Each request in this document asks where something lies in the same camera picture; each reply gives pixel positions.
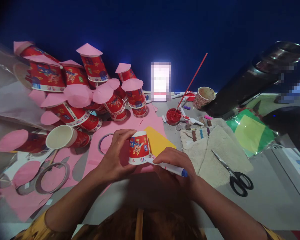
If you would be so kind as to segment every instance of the marker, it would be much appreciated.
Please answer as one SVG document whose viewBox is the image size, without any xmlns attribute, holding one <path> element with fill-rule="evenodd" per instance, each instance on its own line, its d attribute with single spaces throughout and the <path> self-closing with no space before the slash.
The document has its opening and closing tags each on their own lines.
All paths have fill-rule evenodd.
<svg viewBox="0 0 300 240">
<path fill-rule="evenodd" d="M 181 177 L 187 177 L 188 176 L 188 172 L 184 168 L 177 167 L 177 166 L 171 165 L 169 163 L 154 164 L 153 163 L 153 158 L 145 158 L 144 160 L 146 160 L 148 163 L 151 163 L 153 165 L 158 165 L 158 166 L 162 167 L 163 169 L 165 169 L 169 172 L 172 172 L 174 174 L 177 174 Z"/>
</svg>

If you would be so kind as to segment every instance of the blue marker cap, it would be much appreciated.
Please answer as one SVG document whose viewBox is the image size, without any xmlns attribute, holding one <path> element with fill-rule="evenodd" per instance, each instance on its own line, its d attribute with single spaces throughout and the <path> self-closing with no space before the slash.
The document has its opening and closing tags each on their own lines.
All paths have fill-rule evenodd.
<svg viewBox="0 0 300 240">
<path fill-rule="evenodd" d="M 187 170 L 183 169 L 183 170 L 182 170 L 182 173 L 181 173 L 181 176 L 182 176 L 182 177 L 187 177 L 187 176 L 188 176 Z"/>
</svg>

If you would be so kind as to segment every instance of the hand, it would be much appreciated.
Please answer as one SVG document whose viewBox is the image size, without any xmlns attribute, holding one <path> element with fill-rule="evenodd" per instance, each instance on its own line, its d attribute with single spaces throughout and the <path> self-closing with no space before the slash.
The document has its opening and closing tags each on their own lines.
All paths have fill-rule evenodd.
<svg viewBox="0 0 300 240">
<path fill-rule="evenodd" d="M 198 176 L 188 155 L 177 149 L 167 147 L 153 160 L 153 163 L 155 164 L 162 162 L 182 167 L 187 170 L 188 177 L 181 177 L 164 170 L 160 166 L 154 167 L 155 172 L 163 183 L 175 190 L 178 190 L 181 187 L 188 196 L 193 199 L 198 189 Z"/>
<path fill-rule="evenodd" d="M 100 180 L 105 183 L 118 181 L 129 174 L 133 173 L 137 166 L 126 165 L 122 166 L 120 163 L 120 150 L 128 138 L 135 134 L 137 130 L 121 129 L 114 132 L 111 145 L 104 155 L 99 165 L 95 168 L 95 171 L 100 177 Z"/>
</svg>

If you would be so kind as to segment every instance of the yellow paper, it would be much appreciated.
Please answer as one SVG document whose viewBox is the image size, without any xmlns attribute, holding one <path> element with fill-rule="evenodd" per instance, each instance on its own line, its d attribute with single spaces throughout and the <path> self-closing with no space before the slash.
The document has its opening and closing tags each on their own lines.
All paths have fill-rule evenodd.
<svg viewBox="0 0 300 240">
<path fill-rule="evenodd" d="M 256 120 L 244 115 L 237 126 L 234 135 L 240 145 L 252 153 L 258 152 L 258 147 L 265 125 Z"/>
<path fill-rule="evenodd" d="M 168 139 L 166 139 L 152 127 L 147 127 L 145 131 L 147 132 L 150 149 L 154 156 L 157 157 L 166 147 L 177 148 Z"/>
</svg>

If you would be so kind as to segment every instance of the person's left hand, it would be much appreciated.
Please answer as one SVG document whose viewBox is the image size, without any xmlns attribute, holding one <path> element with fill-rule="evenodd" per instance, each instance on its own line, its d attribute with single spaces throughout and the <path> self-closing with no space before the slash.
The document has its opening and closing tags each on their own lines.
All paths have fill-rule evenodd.
<svg viewBox="0 0 300 240">
<path fill-rule="evenodd" d="M 129 174 L 133 173 L 137 166 L 128 164 L 122 166 L 120 163 L 120 150 L 128 138 L 135 134 L 137 130 L 121 129 L 114 132 L 111 145 L 104 155 L 102 161 L 94 169 L 95 174 L 104 183 L 118 181 Z"/>
</svg>

